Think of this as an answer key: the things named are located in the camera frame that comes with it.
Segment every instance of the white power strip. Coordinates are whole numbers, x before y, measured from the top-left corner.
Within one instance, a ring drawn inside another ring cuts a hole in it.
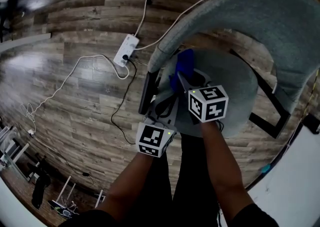
[[[132,53],[136,49],[137,45],[139,43],[139,39],[135,36],[128,34],[124,41],[122,42],[122,45],[120,46],[118,52],[116,53],[113,61],[121,66],[124,67],[127,64],[127,61],[123,59],[123,56],[128,56],[128,58],[131,57]]]

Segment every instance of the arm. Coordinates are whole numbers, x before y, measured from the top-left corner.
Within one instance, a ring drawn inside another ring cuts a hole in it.
[[[201,124],[207,167],[228,225],[246,206],[253,204],[242,182],[240,168],[215,122]]]
[[[104,202],[97,207],[120,222],[138,198],[153,162],[153,157],[138,152],[110,187]]]

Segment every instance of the black sleeve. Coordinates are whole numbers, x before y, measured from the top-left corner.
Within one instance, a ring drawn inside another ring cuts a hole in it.
[[[94,209],[66,220],[59,227],[97,226],[97,223],[106,227],[118,226],[116,220],[110,214]]]
[[[232,220],[230,227],[279,227],[277,222],[256,204],[247,205]]]

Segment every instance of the black pants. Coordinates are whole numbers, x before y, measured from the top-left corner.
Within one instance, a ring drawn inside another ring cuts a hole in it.
[[[144,188],[124,225],[217,225],[219,212],[211,184],[204,141],[181,134],[182,158],[172,199],[167,155],[154,158]]]

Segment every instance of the white wall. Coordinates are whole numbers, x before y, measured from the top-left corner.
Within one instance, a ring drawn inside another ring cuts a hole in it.
[[[320,135],[303,127],[283,158],[249,194],[280,227],[312,227],[320,217]]]
[[[20,203],[1,178],[0,221],[5,227],[46,227]]]

